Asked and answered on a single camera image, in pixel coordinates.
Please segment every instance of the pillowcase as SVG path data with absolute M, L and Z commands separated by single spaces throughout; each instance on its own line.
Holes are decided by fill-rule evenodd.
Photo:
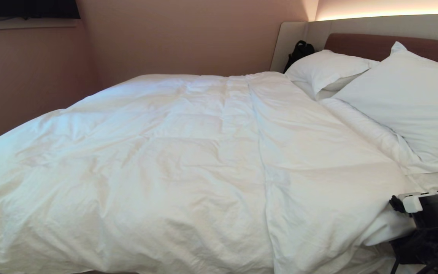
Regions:
M 359 76 L 361 76 L 362 73 L 353 75 L 353 76 L 349 76 L 349 77 L 344 77 L 344 78 L 339 78 L 339 80 L 335 81 L 332 84 L 327 85 L 327 87 L 325 87 L 325 90 L 328 91 L 339 91 L 341 89 L 343 89 L 346 85 L 348 85 L 348 83 L 351 83 L 354 79 L 358 78 Z
M 438 190 L 438 172 L 428 174 L 413 174 L 409 172 L 409 167 L 419 163 L 420 158 L 413 153 L 408 145 L 401 146 L 404 144 L 398 142 L 397 136 L 393 131 L 376 123 L 376 121 L 339 99 L 330 98 L 322 100 L 320 104 L 351 128 L 351 130 L 399 163 L 402 170 L 407 174 L 406 178 L 415 186 L 414 191 L 424 193 Z
M 413 173 L 438 172 L 438 63 L 395 44 L 390 57 L 333 98 L 393 130 L 420 158 Z
M 285 73 L 290 81 L 309 83 L 312 91 L 317 94 L 328 85 L 341 78 L 358 75 L 370 69 L 377 62 L 361 57 L 337 54 L 330 50 L 323 50 L 303 57 L 295 62 Z M 347 85 L 353 78 L 342 79 L 341 84 L 330 87 L 330 91 Z
M 305 92 L 314 101 L 320 101 L 322 99 L 330 98 L 336 94 L 336 92 L 334 91 L 328 91 L 325 89 L 321 89 L 317 94 L 315 94 L 309 83 L 300 81 L 294 81 L 293 83 L 301 90 L 303 90 L 303 92 Z

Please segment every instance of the white bed sheet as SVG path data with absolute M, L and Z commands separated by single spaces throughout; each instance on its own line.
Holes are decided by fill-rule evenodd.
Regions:
M 297 87 L 303 90 L 314 101 L 320 101 L 322 99 L 330 98 L 336 95 L 337 93 L 337 92 L 321 89 L 317 94 L 314 94 L 312 87 L 310 86 L 309 83 L 300 82 L 300 81 L 293 81 L 292 83 L 294 83 Z
M 424 193 L 438 190 L 438 172 L 413 172 L 410 167 L 418 165 L 420 158 L 405 141 L 400 141 L 400 137 L 391 129 L 377 123 L 340 99 L 330 98 L 322 100 L 320 103 L 358 135 L 395 160 L 417 191 Z
M 413 188 L 281 73 L 141 76 L 0 137 L 0 272 L 333 274 Z

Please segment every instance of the white pillow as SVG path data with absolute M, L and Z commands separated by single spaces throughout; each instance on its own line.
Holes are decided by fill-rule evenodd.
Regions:
M 362 75 L 362 73 L 359 73 L 359 74 L 356 74 L 353 76 L 339 78 L 339 80 L 335 81 L 332 84 L 327 85 L 327 87 L 325 87 L 323 89 L 328 90 L 328 91 L 339 91 L 339 90 L 343 89 L 346 85 L 348 85 L 348 83 L 351 83 L 354 79 L 358 78 L 361 75 Z
M 305 92 L 314 101 L 320 101 L 322 99 L 330 98 L 336 94 L 336 92 L 334 91 L 328 91 L 325 89 L 322 89 L 317 94 L 315 94 L 309 83 L 300 81 L 294 81 L 293 83 L 301 90 L 303 90 L 303 92 Z
M 406 142 L 421 160 L 413 172 L 438 172 L 438 63 L 398 43 L 395 47 L 390 57 L 334 98 L 391 128 L 400 142 Z
M 358 75 L 370 69 L 377 62 L 361 57 L 337 54 L 323 50 L 303 57 L 295 62 L 285 73 L 290 81 L 309 83 L 317 94 L 320 90 L 335 83 L 340 78 Z

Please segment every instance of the bedroom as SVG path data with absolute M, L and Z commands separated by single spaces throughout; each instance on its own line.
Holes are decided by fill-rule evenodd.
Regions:
M 391 270 L 352 257 L 413 230 L 391 195 L 438 190 L 438 2 L 77 4 L 0 30 L 1 273 Z

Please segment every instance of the black backpack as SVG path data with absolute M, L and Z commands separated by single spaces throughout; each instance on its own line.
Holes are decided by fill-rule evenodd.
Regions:
M 313 53 L 315 53 L 313 45 L 306 43 L 306 41 L 299 41 L 295 46 L 294 52 L 292 52 L 292 54 L 288 54 L 288 63 L 283 73 L 286 73 L 290 66 L 295 62 Z

